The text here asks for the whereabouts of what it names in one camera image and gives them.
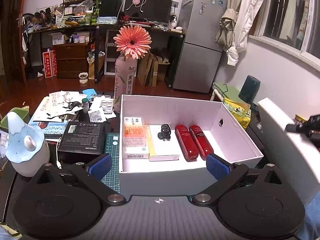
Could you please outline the white box lid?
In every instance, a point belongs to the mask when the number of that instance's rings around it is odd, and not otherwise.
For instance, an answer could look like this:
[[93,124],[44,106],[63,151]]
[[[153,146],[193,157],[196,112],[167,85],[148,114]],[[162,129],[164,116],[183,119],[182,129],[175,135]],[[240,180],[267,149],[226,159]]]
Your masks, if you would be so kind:
[[258,106],[267,158],[308,205],[319,192],[319,150],[306,135],[285,131],[293,121],[269,98]]

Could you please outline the black computer monitor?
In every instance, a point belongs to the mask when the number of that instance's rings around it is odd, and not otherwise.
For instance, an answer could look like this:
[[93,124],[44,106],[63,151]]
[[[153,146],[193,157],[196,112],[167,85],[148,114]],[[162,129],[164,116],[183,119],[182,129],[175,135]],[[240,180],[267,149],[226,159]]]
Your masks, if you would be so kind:
[[124,12],[134,20],[168,22],[172,0],[125,0]]

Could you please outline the black hair claw clip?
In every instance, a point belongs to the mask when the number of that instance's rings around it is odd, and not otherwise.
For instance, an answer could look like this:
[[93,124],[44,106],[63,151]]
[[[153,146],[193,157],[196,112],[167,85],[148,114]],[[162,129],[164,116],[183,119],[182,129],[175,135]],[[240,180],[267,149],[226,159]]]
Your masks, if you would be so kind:
[[168,124],[161,125],[161,131],[157,134],[160,140],[170,140],[171,139],[171,128]]

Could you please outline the dark red cosmetic bottle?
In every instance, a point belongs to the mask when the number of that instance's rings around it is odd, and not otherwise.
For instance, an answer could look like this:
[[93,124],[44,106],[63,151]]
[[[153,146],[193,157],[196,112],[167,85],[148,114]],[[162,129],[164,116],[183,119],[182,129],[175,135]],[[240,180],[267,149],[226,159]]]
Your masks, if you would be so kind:
[[193,137],[193,140],[199,150],[201,158],[203,160],[206,160],[209,154],[214,153],[214,150],[209,140],[205,136],[203,130],[200,128],[200,126],[192,125],[189,127],[189,132]]

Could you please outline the black product box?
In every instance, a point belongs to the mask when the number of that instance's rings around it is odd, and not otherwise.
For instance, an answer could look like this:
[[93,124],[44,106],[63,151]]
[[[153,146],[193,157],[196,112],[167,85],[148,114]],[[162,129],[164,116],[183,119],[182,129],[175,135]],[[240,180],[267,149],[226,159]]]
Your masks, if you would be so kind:
[[103,122],[68,122],[58,151],[81,154],[101,154],[104,142]]

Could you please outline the orange white medicine box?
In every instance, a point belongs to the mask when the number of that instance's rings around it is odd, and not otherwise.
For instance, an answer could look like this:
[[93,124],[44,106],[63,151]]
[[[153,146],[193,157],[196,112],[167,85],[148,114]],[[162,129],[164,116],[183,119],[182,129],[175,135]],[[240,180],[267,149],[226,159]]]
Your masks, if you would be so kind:
[[143,118],[125,116],[123,120],[123,144],[125,147],[146,146],[146,134]]

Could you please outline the pink tea bottle vase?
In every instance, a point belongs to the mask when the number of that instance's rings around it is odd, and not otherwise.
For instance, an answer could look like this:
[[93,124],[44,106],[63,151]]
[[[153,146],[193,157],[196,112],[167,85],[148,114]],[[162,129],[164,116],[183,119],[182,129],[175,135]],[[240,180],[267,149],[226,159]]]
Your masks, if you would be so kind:
[[116,59],[113,108],[117,113],[120,113],[121,110],[122,95],[132,94],[133,92],[137,62],[135,59],[126,58],[123,54]]

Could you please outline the red sign box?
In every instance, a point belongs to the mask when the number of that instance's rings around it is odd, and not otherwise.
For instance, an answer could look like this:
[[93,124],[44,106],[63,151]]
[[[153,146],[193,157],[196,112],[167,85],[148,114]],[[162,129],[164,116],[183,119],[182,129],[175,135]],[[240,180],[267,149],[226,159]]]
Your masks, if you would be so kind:
[[42,53],[44,75],[46,78],[57,75],[56,53],[54,50]]

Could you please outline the silver refrigerator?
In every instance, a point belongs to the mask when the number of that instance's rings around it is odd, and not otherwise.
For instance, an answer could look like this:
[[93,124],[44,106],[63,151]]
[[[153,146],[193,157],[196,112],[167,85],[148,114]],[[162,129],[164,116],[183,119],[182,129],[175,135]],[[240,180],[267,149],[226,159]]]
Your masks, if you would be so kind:
[[178,25],[184,42],[172,87],[208,93],[223,46],[215,41],[227,0],[182,0]]

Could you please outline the pink gerbera flower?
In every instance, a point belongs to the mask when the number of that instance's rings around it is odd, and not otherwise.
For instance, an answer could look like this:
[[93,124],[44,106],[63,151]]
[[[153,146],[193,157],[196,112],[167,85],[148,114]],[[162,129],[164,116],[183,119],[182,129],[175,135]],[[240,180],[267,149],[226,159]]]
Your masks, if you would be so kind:
[[142,59],[151,49],[150,34],[139,25],[123,26],[113,38],[119,51],[126,59]]

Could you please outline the stack of papers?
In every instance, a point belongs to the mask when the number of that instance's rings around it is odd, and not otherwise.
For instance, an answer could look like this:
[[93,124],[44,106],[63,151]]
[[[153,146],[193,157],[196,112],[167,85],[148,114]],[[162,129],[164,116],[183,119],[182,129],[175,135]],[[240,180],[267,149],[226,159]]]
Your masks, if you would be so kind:
[[28,124],[41,129],[47,140],[57,141],[70,121],[102,122],[115,117],[112,94],[61,90],[43,98]]

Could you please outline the green trash bin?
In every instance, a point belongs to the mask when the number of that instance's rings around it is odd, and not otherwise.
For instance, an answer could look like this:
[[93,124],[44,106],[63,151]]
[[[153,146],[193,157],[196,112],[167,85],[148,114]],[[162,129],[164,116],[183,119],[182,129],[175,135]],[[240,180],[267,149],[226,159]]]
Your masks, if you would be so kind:
[[14,107],[12,108],[8,114],[1,120],[1,131],[8,133],[10,122],[8,120],[18,120],[21,119],[26,124],[30,120],[29,115],[29,106]]

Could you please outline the small ceramic pot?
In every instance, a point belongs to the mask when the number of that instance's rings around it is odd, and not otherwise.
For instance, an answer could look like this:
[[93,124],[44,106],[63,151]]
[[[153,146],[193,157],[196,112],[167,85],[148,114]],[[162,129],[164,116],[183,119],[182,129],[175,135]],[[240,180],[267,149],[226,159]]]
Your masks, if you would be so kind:
[[85,72],[80,73],[80,74],[79,74],[79,82],[80,82],[81,84],[86,84],[86,83],[88,83],[88,73],[85,73]]

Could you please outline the white drawer unit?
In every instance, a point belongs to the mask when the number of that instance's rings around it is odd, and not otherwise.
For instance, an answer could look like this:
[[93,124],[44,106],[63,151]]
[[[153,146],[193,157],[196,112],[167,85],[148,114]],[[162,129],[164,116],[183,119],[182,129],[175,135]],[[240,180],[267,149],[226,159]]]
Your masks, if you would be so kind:
[[115,29],[108,29],[106,31],[105,39],[105,62],[104,62],[104,74],[115,75],[115,64],[117,58],[120,56],[120,52],[117,51],[117,45],[113,39],[117,35],[118,31]]

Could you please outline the white yellow medicine box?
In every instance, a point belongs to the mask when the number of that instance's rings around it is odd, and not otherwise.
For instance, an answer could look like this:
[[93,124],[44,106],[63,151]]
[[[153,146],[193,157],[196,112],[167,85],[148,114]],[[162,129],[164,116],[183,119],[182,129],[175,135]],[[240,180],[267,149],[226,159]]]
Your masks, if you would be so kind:
[[145,125],[145,146],[124,146],[123,158],[148,159],[149,161],[179,160],[181,150],[177,139],[173,136],[170,139],[159,139],[160,131],[161,125]]

